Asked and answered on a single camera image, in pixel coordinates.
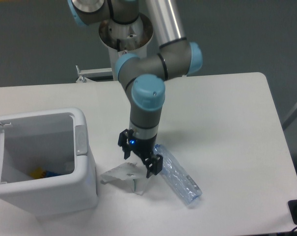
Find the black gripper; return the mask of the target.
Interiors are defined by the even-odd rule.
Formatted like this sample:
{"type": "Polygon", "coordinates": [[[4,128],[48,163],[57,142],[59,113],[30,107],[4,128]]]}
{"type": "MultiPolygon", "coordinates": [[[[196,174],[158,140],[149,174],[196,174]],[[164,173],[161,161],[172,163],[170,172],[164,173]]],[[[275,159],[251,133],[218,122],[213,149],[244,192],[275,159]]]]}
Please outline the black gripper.
{"type": "Polygon", "coordinates": [[[122,131],[118,138],[118,146],[124,152],[124,159],[128,159],[131,152],[136,154],[147,168],[146,177],[157,175],[163,167],[163,157],[153,153],[157,132],[158,125],[152,128],[140,128],[130,124],[129,129],[122,131]]]}

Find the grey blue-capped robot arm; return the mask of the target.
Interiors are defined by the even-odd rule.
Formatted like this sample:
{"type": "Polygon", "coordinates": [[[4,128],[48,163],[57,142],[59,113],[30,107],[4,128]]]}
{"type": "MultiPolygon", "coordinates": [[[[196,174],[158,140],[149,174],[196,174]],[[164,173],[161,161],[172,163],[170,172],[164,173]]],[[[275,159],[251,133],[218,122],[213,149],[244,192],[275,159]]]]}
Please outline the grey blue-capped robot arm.
{"type": "Polygon", "coordinates": [[[129,128],[118,145],[129,158],[137,155],[147,175],[162,170],[163,158],[153,148],[165,101],[165,81],[198,71],[203,57],[198,44],[189,42],[174,0],[148,0],[149,15],[137,0],[70,0],[78,25],[99,23],[102,42],[115,51],[111,62],[130,104],[129,128]]]}

